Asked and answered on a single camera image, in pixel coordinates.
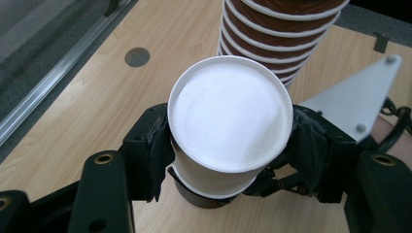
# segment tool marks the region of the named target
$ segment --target wooden table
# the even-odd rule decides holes
[[[174,82],[192,64],[217,54],[222,0],[140,0],[85,67],[0,165],[0,190],[20,189],[31,201],[80,178],[84,161],[116,150],[149,107],[167,102]],[[333,26],[290,88],[294,103],[315,95],[381,57],[398,53],[403,65],[390,96],[412,106],[412,49]],[[124,62],[133,48],[150,61]],[[342,204],[280,191],[237,197],[216,210],[198,209],[167,176],[158,203],[135,202],[137,232],[347,232]]]

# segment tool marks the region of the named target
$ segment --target paper cup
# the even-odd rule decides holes
[[[217,56],[177,80],[168,102],[176,175],[192,192],[237,195],[286,146],[292,101],[270,70],[251,59]]]
[[[290,85],[347,4],[348,0],[223,0],[218,54],[248,57]]]

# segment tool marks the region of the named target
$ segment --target white paper cup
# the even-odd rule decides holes
[[[177,80],[168,102],[173,164],[199,195],[234,196],[285,148],[292,101],[282,82],[251,59],[216,56]]]

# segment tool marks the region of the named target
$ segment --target cup rim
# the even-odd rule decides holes
[[[279,47],[279,46],[270,46],[270,45],[267,45],[265,43],[257,42],[255,40],[253,40],[252,38],[249,38],[247,35],[245,35],[241,31],[239,31],[239,29],[230,21],[230,18],[228,17],[225,8],[223,8],[223,20],[229,26],[230,30],[234,34],[236,34],[238,37],[240,37],[240,39],[242,39],[243,41],[247,42],[248,44],[250,44],[252,46],[255,46],[255,47],[258,47],[258,48],[261,48],[261,49],[264,49],[264,50],[272,50],[272,51],[296,51],[296,50],[307,49],[309,47],[312,47],[312,46],[315,46],[316,44],[318,44],[326,36],[326,33],[328,31],[328,28],[327,28],[321,36],[319,36],[318,38],[316,38],[315,40],[313,40],[309,43],[300,44],[298,46],[293,46],[293,47]]]
[[[280,101],[280,119],[282,123],[282,127],[279,129],[281,130],[281,134],[279,135],[279,138],[277,139],[277,146],[273,146],[274,148],[270,148],[269,151],[270,153],[266,154],[269,151],[265,151],[265,155],[260,157],[259,159],[254,159],[254,163],[248,162],[247,164],[237,164],[233,165],[232,167],[228,168],[225,166],[225,163],[223,164],[217,164],[216,162],[208,162],[207,160],[204,160],[203,158],[199,158],[195,156],[194,154],[190,154],[189,151],[189,146],[185,141],[182,141],[182,139],[176,135],[176,120],[173,118],[173,114],[175,113],[175,107],[176,107],[176,102],[178,100],[178,97],[182,93],[184,87],[186,84],[190,81],[190,79],[193,78],[193,74],[197,74],[196,72],[199,72],[201,69],[204,67],[207,67],[209,65],[213,64],[222,64],[222,62],[232,62],[240,65],[246,65],[248,67],[251,67],[253,69],[256,69],[257,72],[261,73],[263,77],[266,77],[267,80],[271,83],[273,83],[273,90],[277,93],[279,98],[281,98]],[[182,151],[187,154],[192,160],[194,160],[196,163],[200,164],[201,166],[217,171],[217,172],[223,172],[223,173],[244,173],[248,171],[252,171],[255,169],[259,169],[266,164],[268,164],[270,161],[272,161],[276,156],[279,155],[279,153],[285,148],[287,141],[289,140],[290,133],[292,132],[292,100],[288,94],[288,91],[285,89],[284,85],[282,82],[276,77],[275,74],[273,74],[269,69],[261,65],[260,63],[253,61],[252,59],[249,59],[247,57],[242,57],[242,56],[233,56],[233,55],[226,55],[226,56],[214,56],[210,57],[204,60],[201,60],[194,65],[190,66],[183,74],[182,76],[176,81],[175,85],[172,88],[172,91],[169,96],[169,101],[168,101],[168,119],[169,119],[169,127],[172,132],[172,135],[174,136],[174,139],[176,143],[179,145],[179,147],[182,149]]]
[[[230,45],[233,46],[234,49],[236,49],[237,51],[239,51],[243,55],[245,55],[247,57],[250,57],[253,60],[266,62],[266,63],[271,63],[271,64],[286,64],[286,63],[295,62],[295,61],[298,61],[298,60],[301,60],[301,59],[305,59],[310,54],[312,54],[313,51],[316,49],[316,47],[314,47],[311,50],[303,53],[302,55],[293,56],[293,57],[286,58],[286,59],[270,58],[270,57],[265,57],[265,56],[260,56],[260,55],[254,54],[254,53],[252,53],[248,50],[243,49],[241,46],[237,45],[236,42],[234,42],[233,39],[231,39],[231,37],[228,35],[228,33],[225,30],[225,28],[223,27],[223,25],[221,25],[220,37],[221,36],[224,36],[227,39],[227,41],[230,43]]]
[[[279,80],[284,83],[287,82],[291,79],[294,79],[294,77],[297,75],[297,72],[299,72],[299,70],[296,70],[296,73],[292,74],[291,76],[285,77],[285,78],[279,78]]]
[[[227,45],[224,43],[224,41],[222,39],[219,39],[218,54],[219,54],[219,51],[221,53],[222,53],[222,51],[224,51],[225,53],[227,53],[227,55],[234,55],[229,50],[229,48],[227,47]],[[301,67],[304,66],[304,64],[306,64],[306,62],[307,62],[307,59],[303,60],[302,62],[300,62],[299,64],[297,64],[295,66],[292,66],[292,67],[289,67],[289,68],[286,68],[286,69],[283,69],[283,70],[270,69],[270,71],[273,72],[273,73],[277,73],[277,74],[285,74],[285,73],[300,69]]]
[[[285,20],[294,20],[294,21],[309,21],[309,20],[316,20],[316,19],[321,19],[324,17],[330,17],[342,10],[346,5],[348,5],[350,0],[345,0],[340,4],[339,6],[329,9],[327,11],[324,11],[322,13],[318,14],[308,14],[308,15],[290,15],[290,14],[284,14],[284,13],[279,13],[275,12],[271,9],[268,9],[266,7],[261,6],[260,4],[254,2],[253,0],[242,0],[243,3],[248,5],[250,8],[261,12],[262,14],[268,15],[270,17],[276,17],[280,19],[285,19]]]
[[[290,80],[288,80],[288,81],[286,81],[286,82],[282,82],[282,84],[283,84],[285,87],[288,87],[290,84],[293,83],[293,81],[294,81],[295,79],[296,79],[296,76],[293,77],[293,78],[291,78]]]
[[[340,16],[340,12],[338,12],[336,14],[336,16],[329,21],[328,23],[325,23],[323,26],[318,27],[317,29],[313,29],[313,30],[308,30],[308,31],[302,31],[302,32],[279,32],[279,31],[274,31],[271,29],[267,29],[265,27],[262,27],[252,21],[249,21],[246,17],[242,16],[242,14],[240,14],[235,8],[234,6],[231,4],[230,0],[226,0],[224,1],[226,3],[226,5],[228,6],[228,8],[230,9],[230,11],[239,19],[241,20],[244,24],[248,25],[249,27],[265,33],[267,35],[271,35],[271,36],[277,36],[277,37],[284,37],[284,38],[300,38],[300,37],[307,37],[307,36],[312,36],[318,33],[321,33],[325,30],[327,30],[328,28],[330,28],[339,18]]]

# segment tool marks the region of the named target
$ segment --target white bracket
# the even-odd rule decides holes
[[[370,134],[401,63],[389,55],[299,105],[322,113],[358,143]]]

